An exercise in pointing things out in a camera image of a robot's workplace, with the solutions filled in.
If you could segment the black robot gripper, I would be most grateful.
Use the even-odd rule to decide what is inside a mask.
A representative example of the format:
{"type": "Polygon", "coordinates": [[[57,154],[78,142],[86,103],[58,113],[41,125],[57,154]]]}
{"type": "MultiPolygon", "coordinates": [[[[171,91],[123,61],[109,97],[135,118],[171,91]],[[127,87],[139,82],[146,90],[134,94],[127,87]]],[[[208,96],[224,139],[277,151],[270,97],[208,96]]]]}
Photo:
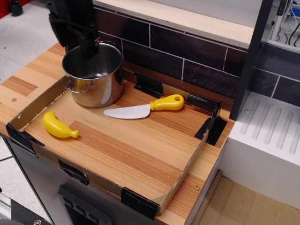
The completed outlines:
{"type": "Polygon", "coordinates": [[[49,0],[45,6],[50,11],[51,28],[61,46],[77,46],[78,37],[85,60],[98,54],[100,37],[91,0],[49,0]]]}

